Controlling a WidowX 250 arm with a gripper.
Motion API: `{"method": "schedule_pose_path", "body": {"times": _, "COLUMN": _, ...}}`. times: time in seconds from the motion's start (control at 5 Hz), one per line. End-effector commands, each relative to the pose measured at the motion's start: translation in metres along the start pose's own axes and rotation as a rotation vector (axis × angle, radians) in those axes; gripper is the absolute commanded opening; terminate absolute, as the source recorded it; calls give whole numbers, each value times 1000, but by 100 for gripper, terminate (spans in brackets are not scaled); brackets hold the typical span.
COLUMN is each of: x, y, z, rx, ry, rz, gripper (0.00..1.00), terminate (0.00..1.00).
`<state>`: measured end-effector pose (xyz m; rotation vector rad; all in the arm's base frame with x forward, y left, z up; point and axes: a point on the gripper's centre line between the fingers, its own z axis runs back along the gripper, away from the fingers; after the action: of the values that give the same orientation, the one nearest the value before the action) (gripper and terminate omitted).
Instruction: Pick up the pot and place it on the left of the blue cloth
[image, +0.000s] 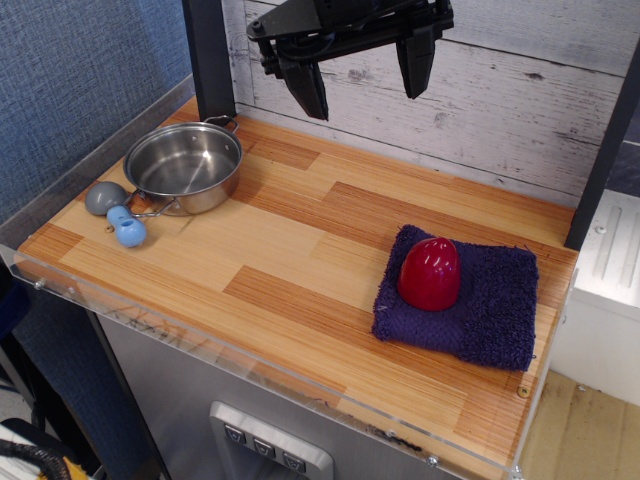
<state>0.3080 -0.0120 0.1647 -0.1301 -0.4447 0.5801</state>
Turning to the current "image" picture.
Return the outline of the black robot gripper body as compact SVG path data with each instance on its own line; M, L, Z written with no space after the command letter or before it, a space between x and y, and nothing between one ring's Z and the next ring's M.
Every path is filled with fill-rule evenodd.
M395 44L401 34L454 26L449 1L286 1L247 26L269 69L281 57L323 62Z

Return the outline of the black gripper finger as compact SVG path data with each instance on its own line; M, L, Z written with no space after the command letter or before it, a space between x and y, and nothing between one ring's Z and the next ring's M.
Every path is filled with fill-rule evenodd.
M418 98L428 88L436 40L434 27L428 25L410 28L396 41L405 93L410 99Z
M279 59L279 68L289 92L311 118L327 121L329 108L322 74L316 59Z

